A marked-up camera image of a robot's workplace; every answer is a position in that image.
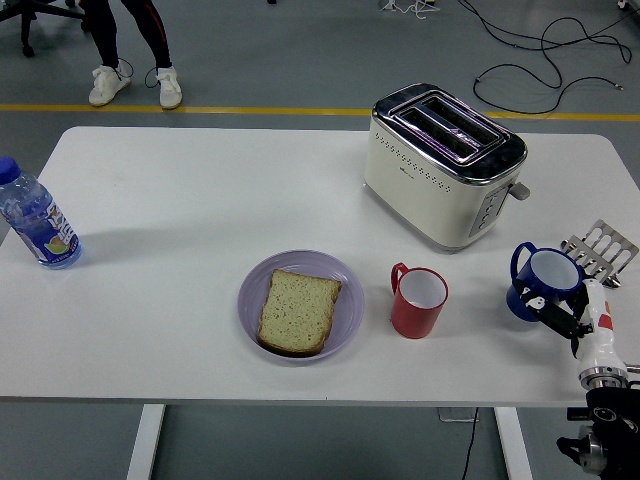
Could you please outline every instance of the red mug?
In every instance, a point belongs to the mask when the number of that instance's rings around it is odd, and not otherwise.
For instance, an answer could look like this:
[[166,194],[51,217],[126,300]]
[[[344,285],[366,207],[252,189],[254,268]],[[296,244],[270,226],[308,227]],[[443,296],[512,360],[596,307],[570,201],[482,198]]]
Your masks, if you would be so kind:
[[408,268],[398,263],[391,270],[391,289],[395,295],[393,327],[407,338],[426,337],[449,297],[447,282],[429,268]]

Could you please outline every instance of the person's leg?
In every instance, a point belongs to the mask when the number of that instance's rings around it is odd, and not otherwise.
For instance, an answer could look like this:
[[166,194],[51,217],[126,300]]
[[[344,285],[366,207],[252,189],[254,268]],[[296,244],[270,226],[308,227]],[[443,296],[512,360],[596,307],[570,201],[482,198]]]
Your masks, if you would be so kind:
[[151,0],[121,0],[136,20],[138,29],[156,59],[156,78],[160,84],[160,105],[176,108],[182,102],[178,74],[171,64],[167,34],[160,14]]
[[121,0],[138,25],[156,59],[156,68],[170,68],[167,35],[160,14],[151,0]]
[[118,68],[117,28],[109,0],[80,0],[78,5],[84,9],[84,21],[98,48],[102,65]]
[[100,107],[113,100],[131,79],[119,68],[117,27],[109,0],[81,0],[79,6],[85,12],[85,22],[102,59],[102,65],[92,72],[94,82],[89,93],[89,103]]

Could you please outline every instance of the shoe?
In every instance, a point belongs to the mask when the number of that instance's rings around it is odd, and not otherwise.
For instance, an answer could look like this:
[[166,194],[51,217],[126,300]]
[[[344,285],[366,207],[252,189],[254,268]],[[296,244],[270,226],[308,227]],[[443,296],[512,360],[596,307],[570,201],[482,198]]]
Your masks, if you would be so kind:
[[89,103],[94,107],[106,105],[120,90],[131,83],[131,78],[124,75],[122,65],[118,69],[100,65],[93,71],[93,90],[89,94]]
[[160,105],[162,108],[171,110],[182,102],[182,90],[178,84],[178,73],[173,67],[159,68],[156,76],[160,82]]

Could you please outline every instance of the white toaster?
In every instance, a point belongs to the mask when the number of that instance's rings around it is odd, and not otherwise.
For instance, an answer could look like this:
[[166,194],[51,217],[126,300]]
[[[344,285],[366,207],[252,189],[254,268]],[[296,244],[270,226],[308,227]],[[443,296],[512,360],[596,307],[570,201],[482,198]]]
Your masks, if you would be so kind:
[[366,184],[444,250],[495,224],[527,156],[520,137],[434,85],[405,87],[372,111]]

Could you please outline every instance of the blue mug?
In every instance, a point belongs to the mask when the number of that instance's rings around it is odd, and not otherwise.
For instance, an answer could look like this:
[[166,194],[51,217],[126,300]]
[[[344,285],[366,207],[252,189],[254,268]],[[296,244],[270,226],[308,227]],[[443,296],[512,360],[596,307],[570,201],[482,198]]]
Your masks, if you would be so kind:
[[[518,271],[520,254],[525,249],[531,255]],[[582,284],[582,269],[571,257],[555,248],[536,248],[531,242],[518,245],[511,257],[510,270],[512,281],[517,278],[533,294],[556,304],[570,298]],[[520,299],[513,284],[507,291],[507,305],[522,320],[538,321]]]

